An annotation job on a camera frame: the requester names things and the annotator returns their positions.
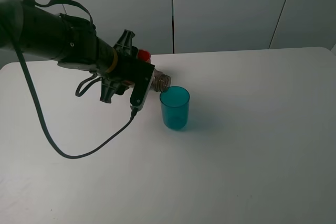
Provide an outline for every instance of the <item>cable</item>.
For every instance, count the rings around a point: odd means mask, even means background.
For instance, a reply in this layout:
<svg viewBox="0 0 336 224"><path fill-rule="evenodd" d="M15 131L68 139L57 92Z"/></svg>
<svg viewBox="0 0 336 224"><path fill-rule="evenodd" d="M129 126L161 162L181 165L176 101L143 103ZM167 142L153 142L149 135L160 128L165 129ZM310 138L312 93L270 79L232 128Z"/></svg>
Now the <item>cable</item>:
<svg viewBox="0 0 336 224"><path fill-rule="evenodd" d="M105 142L103 142L101 145L99 145L94 150L92 150L90 152L87 152L87 153L84 153L84 154L81 154L81 155L77 155L77 156L71 156L71 155L68 155L68 154L64 153L60 148L58 148L58 146L56 145L56 143L54 142L54 140L52 139L52 137L49 134L49 131L48 131L48 128L47 128L47 125L46 125L46 122L44 120L44 116L43 116L43 113L42 113L42 109L41 109L41 106L40 106L40 103L39 103L39 100L38 100L38 96L37 96L37 93L36 93L33 81L31 79L31 76L30 76L30 73L29 73L29 70L28 70L25 58L24 58L24 56L23 56L23 54L21 52L20 45L17 42L17 40L15 39L15 37L13 36L13 34L10 32L10 29L7 27L7 24L3 22L3 20L1 19L1 17L0 17L0 25L4 28L4 30L7 33L9 39L11 40L12 45L14 47L14 50L15 50L15 52L17 54L17 58L19 59L19 62L20 62L23 74L25 75L25 78L26 78L26 81L27 81L27 84L28 84L28 87L29 87L29 91L30 91L31 97L33 99L33 102L34 102L34 105L35 105L35 109L36 109L36 112L37 112L37 115L38 115L38 119L40 121L41 128L42 128L42 130L44 132L44 135L46 136L49 144L51 144L51 146L54 148L54 150L59 155L61 155L62 157L68 158L68 159L78 159L78 158L82 158L82 157L87 157L87 156L95 153L96 151L100 150L101 148L103 148L109 141L111 141L119 133L121 133L124 129L126 129L127 126L130 125L130 123L133 121L136 113L138 112L137 108L133 108L132 109L131 118L128 121L128 123L125 124L124 127L122 127L120 130L118 130L117 132L115 132L112 136L110 136Z"/></svg>

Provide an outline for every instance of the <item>white table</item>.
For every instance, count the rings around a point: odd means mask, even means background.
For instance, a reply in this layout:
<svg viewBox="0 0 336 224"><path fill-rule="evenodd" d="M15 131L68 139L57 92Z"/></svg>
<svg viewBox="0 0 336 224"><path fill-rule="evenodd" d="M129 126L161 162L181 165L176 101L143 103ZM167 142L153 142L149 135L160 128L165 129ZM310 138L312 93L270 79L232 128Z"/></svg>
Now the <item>white table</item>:
<svg viewBox="0 0 336 224"><path fill-rule="evenodd" d="M336 57L323 48L160 55L191 94L184 131L158 93L96 154L59 156L40 129L18 63L0 71L0 223L334 223ZM86 72L28 63L55 142L98 146L130 116Z"/></svg>

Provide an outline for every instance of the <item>teal cup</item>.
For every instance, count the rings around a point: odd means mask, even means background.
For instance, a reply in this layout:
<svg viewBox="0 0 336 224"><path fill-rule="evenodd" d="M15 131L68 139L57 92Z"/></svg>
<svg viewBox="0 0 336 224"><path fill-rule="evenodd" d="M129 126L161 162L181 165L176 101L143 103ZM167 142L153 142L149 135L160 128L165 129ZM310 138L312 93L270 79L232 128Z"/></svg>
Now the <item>teal cup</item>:
<svg viewBox="0 0 336 224"><path fill-rule="evenodd" d="M160 94L164 124L173 130L182 129L188 121L189 92L178 86L169 87Z"/></svg>

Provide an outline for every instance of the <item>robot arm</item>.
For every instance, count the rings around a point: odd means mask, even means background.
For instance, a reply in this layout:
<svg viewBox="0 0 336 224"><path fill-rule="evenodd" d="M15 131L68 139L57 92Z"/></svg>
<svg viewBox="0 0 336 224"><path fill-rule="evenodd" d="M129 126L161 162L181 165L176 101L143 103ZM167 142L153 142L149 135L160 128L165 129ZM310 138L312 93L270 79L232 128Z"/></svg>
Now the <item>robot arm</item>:
<svg viewBox="0 0 336 224"><path fill-rule="evenodd" d="M137 60L138 49L132 46L133 32L125 30L111 47L97 37L90 14L88 21L65 14L53 15L36 7L53 4L74 5L89 14L82 5L71 0L51 0L47 5L38 4L34 0L0 0L0 48L15 50L48 142L61 156L78 159L101 149L132 122L136 113L142 109L151 86L154 65ZM122 95L128 85L133 84L129 122L90 152L77 156L64 153L49 134L23 52L58 61L60 67L89 71L92 77L79 84L76 90L78 97L94 83L101 81L100 100L111 103L114 94Z"/></svg>

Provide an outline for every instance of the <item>blue plastic cup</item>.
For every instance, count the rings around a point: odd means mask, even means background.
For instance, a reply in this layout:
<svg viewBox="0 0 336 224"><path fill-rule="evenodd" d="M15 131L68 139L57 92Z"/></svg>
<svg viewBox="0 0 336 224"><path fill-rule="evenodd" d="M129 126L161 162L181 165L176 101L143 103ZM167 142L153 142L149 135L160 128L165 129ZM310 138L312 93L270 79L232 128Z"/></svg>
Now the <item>blue plastic cup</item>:
<svg viewBox="0 0 336 224"><path fill-rule="evenodd" d="M180 130L187 124L189 99L189 92L178 86L172 86L160 94L162 118L168 128Z"/></svg>

